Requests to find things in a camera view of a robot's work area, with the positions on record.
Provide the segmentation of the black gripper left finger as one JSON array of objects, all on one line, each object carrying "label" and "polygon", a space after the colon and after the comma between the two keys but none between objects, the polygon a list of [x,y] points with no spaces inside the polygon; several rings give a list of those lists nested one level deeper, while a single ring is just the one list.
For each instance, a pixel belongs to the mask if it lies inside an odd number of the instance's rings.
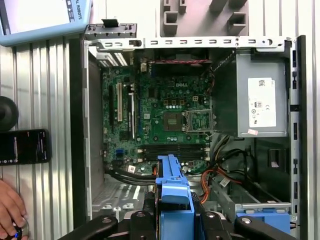
[{"label": "black gripper left finger", "polygon": [[156,240],[155,194],[144,195],[141,210],[125,214],[118,221],[113,215],[100,215],[61,237],[62,240]]}]

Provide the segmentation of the person's bare hand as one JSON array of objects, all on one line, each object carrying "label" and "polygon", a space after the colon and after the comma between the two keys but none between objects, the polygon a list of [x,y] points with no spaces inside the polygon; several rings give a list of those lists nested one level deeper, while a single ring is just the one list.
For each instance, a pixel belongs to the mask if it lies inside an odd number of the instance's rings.
[{"label": "person's bare hand", "polygon": [[20,195],[6,182],[0,180],[0,239],[13,237],[17,230],[26,225],[26,207]]}]

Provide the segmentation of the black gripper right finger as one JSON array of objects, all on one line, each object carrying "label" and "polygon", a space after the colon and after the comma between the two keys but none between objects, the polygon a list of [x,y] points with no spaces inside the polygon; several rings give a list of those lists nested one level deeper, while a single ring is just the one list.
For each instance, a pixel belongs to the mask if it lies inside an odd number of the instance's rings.
[{"label": "black gripper right finger", "polygon": [[239,216],[229,222],[219,212],[205,211],[200,198],[193,194],[196,240],[294,240],[295,237],[258,217]]}]

